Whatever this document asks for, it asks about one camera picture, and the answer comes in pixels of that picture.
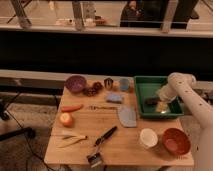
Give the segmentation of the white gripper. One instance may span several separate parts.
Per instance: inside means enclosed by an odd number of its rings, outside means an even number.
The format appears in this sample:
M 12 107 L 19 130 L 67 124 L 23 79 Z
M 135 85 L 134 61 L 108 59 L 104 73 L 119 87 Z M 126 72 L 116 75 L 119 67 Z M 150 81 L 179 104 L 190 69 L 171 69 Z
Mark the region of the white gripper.
M 167 113 L 169 111 L 168 104 L 176 98 L 177 93 L 169 84 L 166 84 L 157 91 L 157 95 L 159 100 L 155 111 L 157 113 Z

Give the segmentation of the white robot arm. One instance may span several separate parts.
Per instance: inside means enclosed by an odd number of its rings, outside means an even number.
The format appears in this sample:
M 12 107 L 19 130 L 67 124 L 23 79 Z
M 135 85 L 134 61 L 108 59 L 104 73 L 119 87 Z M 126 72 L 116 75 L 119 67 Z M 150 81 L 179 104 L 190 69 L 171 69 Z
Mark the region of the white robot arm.
M 194 75 L 174 72 L 167 77 L 167 84 L 157 94 L 166 103 L 179 96 L 189 108 L 202 128 L 194 171 L 213 171 L 213 107 L 192 89 L 195 84 Z

